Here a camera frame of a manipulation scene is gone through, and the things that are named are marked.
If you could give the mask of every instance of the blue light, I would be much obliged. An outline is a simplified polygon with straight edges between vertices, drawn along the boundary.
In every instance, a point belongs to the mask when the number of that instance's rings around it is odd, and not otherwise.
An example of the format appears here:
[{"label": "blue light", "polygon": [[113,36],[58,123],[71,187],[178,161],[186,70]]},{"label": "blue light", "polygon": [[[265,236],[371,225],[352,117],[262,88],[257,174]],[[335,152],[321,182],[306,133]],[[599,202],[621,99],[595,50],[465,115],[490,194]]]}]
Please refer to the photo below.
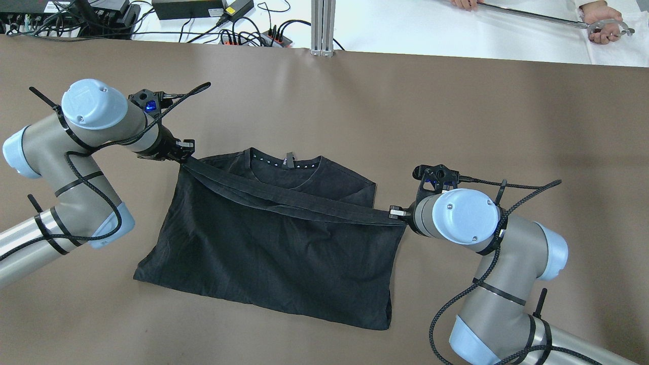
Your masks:
[{"label": "blue light", "polygon": [[149,102],[147,102],[146,107],[144,107],[144,111],[149,113],[149,112],[152,112],[152,111],[156,110],[157,108],[158,108],[158,105],[156,105],[156,101],[155,100],[150,100]]}]

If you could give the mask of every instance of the human hand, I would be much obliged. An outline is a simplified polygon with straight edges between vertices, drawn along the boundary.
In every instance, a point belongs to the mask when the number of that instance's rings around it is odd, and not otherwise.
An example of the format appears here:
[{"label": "human hand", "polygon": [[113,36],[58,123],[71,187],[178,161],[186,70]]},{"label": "human hand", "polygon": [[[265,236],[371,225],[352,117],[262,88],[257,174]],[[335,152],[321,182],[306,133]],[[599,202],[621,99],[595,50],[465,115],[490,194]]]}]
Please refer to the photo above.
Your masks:
[{"label": "human hand", "polygon": [[[622,21],[622,13],[611,8],[606,1],[593,1],[581,6],[583,20],[592,24],[598,20],[615,19]],[[588,39],[597,44],[608,44],[620,40],[620,27],[617,24],[604,25],[602,31],[588,35]]]},{"label": "human hand", "polygon": [[450,3],[460,9],[471,11],[478,8],[478,3],[483,3],[484,0],[450,0]]}]

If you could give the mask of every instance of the white label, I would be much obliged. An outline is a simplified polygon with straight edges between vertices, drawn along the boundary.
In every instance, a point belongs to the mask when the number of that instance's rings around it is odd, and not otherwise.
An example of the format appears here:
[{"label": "white label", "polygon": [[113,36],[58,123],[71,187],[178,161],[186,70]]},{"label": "white label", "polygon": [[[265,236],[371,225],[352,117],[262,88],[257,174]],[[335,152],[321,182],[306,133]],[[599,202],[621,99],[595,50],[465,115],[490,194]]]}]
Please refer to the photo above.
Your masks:
[{"label": "white label", "polygon": [[207,11],[210,13],[210,16],[222,16],[223,15],[223,9],[220,9],[220,8],[208,9]]},{"label": "white label", "polygon": [[[71,1],[57,1],[57,3],[59,3],[59,4],[63,5],[63,6],[69,6]],[[61,10],[63,10],[63,9],[60,8],[59,6],[56,6],[54,4],[54,1],[48,1],[47,5],[45,5],[45,10],[43,10],[43,12],[44,13],[58,13]]]}]

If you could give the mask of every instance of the light blue joint cap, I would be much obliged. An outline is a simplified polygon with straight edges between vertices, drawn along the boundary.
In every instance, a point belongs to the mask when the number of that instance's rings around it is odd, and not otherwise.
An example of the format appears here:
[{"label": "light blue joint cap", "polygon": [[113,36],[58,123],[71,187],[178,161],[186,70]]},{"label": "light blue joint cap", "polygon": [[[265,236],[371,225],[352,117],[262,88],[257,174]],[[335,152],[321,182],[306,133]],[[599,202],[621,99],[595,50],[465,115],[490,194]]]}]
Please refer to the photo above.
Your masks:
[{"label": "light blue joint cap", "polygon": [[[124,202],[117,206],[117,211],[119,212],[119,215],[122,219],[122,225],[120,226],[119,230],[117,230],[117,232],[115,232],[113,235],[104,238],[103,240],[88,241],[92,248],[100,249],[110,242],[113,242],[114,240],[117,240],[118,238],[127,234],[131,229],[133,229],[133,227],[135,227],[135,220],[133,219],[133,216],[130,215],[130,212]],[[113,212],[110,213],[106,220],[104,220],[104,223],[102,223],[99,228],[97,228],[92,236],[102,236],[114,230],[115,227],[117,227],[117,216],[115,215],[115,212]]]},{"label": "light blue joint cap", "polygon": [[14,133],[13,136],[6,139],[2,144],[2,154],[5,156],[6,163],[16,169],[20,175],[30,179],[38,179],[41,175],[38,175],[29,166],[25,158],[25,152],[23,151],[23,134],[25,134],[27,127],[22,128],[20,131]]},{"label": "light blue joint cap", "polygon": [[473,189],[453,189],[442,194],[433,206],[435,228],[447,240],[473,245],[491,237],[498,225],[498,207]]},{"label": "light blue joint cap", "polygon": [[75,82],[63,94],[61,109],[74,125],[84,129],[106,129],[119,123],[129,109],[119,91],[95,79]]},{"label": "light blue joint cap", "polygon": [[455,326],[453,326],[449,342],[453,351],[472,365],[493,365],[500,362],[496,354],[473,333],[459,316],[455,316]]},{"label": "light blue joint cap", "polygon": [[539,225],[545,234],[545,240],[548,242],[548,264],[545,266],[545,271],[539,280],[549,281],[559,275],[559,271],[566,267],[568,262],[568,243],[561,237],[560,234],[543,227],[539,222],[534,222]]}]

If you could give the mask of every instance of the black t-shirt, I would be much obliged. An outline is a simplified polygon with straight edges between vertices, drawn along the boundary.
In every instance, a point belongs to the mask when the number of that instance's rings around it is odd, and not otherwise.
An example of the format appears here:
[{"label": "black t-shirt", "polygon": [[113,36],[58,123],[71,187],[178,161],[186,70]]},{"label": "black t-shirt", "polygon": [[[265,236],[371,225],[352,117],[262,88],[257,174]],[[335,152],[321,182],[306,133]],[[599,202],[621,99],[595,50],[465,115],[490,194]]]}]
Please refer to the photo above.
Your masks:
[{"label": "black t-shirt", "polygon": [[191,158],[180,167],[158,243],[134,278],[387,329],[390,276],[406,226],[372,209],[375,190],[322,156],[285,161],[250,148]]}]

